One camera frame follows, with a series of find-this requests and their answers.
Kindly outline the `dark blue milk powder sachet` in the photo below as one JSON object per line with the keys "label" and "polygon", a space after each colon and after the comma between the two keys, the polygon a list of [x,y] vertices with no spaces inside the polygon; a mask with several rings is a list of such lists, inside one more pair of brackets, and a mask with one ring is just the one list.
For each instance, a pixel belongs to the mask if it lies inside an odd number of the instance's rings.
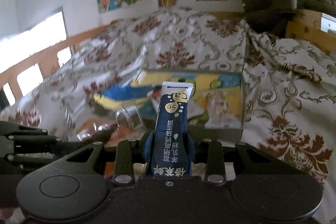
{"label": "dark blue milk powder sachet", "polygon": [[158,115],[147,162],[147,176],[183,177],[189,174],[187,110],[191,83],[162,83]]}

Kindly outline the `clear nut bar packet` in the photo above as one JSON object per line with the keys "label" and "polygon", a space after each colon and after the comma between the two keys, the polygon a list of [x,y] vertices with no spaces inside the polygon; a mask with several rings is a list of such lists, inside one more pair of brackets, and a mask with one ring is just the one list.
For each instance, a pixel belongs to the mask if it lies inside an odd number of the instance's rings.
{"label": "clear nut bar packet", "polygon": [[225,92],[218,91],[208,93],[206,98],[209,119],[205,123],[205,128],[233,129],[242,127],[241,120],[230,111]]}

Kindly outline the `green white stick packet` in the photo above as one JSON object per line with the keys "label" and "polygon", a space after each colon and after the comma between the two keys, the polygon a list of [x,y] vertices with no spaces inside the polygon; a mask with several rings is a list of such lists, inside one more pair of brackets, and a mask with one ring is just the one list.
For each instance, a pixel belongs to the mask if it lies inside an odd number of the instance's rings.
{"label": "green white stick packet", "polygon": [[145,125],[136,106],[129,106],[116,112],[116,121],[119,125],[127,127],[133,131],[145,130]]}

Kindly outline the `white green noodle snack pouch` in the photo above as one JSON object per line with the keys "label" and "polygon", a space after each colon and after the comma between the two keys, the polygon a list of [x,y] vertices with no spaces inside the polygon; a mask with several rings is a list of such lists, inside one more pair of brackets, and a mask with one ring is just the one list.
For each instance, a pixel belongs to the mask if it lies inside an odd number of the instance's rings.
{"label": "white green noodle snack pouch", "polygon": [[[154,107],[155,112],[158,114],[159,103],[161,99],[161,85],[154,86],[148,93],[147,97],[151,100],[151,103]],[[188,110],[187,110],[187,119],[192,119],[204,114],[204,109],[200,107],[193,100],[189,100]]]}

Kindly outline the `golden brown snack packet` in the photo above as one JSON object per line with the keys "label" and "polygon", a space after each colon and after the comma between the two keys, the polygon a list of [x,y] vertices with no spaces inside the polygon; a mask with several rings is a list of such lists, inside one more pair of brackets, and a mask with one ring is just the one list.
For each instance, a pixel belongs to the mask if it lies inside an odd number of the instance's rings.
{"label": "golden brown snack packet", "polygon": [[114,122],[112,120],[92,117],[87,119],[77,130],[77,138],[81,142],[101,141],[106,143],[113,132]]}

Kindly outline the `floral satin bed quilt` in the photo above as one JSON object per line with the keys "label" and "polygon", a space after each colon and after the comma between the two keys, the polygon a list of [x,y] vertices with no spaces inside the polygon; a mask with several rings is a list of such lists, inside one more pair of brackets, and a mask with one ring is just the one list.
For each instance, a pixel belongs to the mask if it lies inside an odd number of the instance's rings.
{"label": "floral satin bed quilt", "polygon": [[335,60],[309,42],[257,34],[246,21],[163,9],[113,22],[58,72],[1,112],[64,140],[95,114],[94,96],[139,69],[243,75],[243,140],[335,186]]}

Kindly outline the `wooden bed rail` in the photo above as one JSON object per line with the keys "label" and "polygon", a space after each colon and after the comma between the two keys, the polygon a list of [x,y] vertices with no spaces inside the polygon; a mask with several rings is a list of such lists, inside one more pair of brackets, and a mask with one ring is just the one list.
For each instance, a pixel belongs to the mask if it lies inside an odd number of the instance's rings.
{"label": "wooden bed rail", "polygon": [[57,57],[58,52],[68,47],[73,49],[74,53],[78,52],[80,50],[80,43],[82,41],[98,36],[100,33],[105,31],[108,26],[109,24],[82,32],[75,36],[71,36],[64,41],[35,53],[34,55],[15,64],[11,68],[1,73],[1,88],[5,84],[9,84],[15,100],[17,101],[21,99],[23,94],[17,80],[19,74],[37,64],[41,71],[42,79],[49,77],[60,68]]}

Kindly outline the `wooden right bed frame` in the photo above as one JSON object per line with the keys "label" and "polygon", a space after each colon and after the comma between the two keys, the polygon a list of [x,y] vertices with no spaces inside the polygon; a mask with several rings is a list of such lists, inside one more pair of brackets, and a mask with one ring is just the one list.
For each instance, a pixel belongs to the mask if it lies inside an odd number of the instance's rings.
{"label": "wooden right bed frame", "polygon": [[286,38],[306,40],[329,56],[335,56],[335,17],[298,9],[286,26]]}

